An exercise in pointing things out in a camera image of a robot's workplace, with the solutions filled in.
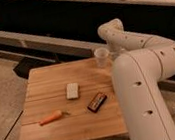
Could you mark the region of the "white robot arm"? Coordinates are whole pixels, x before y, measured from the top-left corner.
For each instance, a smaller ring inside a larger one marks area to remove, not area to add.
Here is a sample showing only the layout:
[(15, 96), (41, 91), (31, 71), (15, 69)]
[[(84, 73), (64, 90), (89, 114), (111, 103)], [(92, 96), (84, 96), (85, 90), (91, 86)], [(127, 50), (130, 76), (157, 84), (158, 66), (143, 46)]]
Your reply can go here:
[(175, 140), (175, 123), (158, 87), (175, 75), (175, 41), (127, 32), (120, 19), (99, 26), (112, 54), (112, 82), (131, 140)]

